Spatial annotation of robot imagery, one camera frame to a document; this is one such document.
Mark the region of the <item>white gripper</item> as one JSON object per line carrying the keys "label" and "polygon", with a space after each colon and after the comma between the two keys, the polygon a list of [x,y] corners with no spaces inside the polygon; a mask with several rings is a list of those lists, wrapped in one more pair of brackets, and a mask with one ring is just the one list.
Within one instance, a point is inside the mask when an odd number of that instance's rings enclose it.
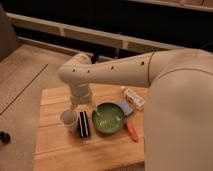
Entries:
{"label": "white gripper", "polygon": [[70,100],[74,105],[92,102],[92,92],[89,87],[73,87],[70,89]]}

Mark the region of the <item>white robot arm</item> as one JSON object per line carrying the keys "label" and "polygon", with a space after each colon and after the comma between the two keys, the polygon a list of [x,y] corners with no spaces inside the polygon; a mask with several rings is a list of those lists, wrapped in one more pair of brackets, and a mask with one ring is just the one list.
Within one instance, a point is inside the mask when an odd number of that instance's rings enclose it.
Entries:
{"label": "white robot arm", "polygon": [[213,171],[213,53],[176,49],[93,64],[79,53],[59,69],[75,106],[91,83],[143,87],[146,171]]}

